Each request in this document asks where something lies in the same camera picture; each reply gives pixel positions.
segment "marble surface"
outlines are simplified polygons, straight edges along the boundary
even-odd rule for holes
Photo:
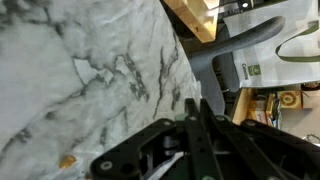
[[[0,0],[0,20],[6,180],[84,179],[94,158],[200,98],[157,0]]]

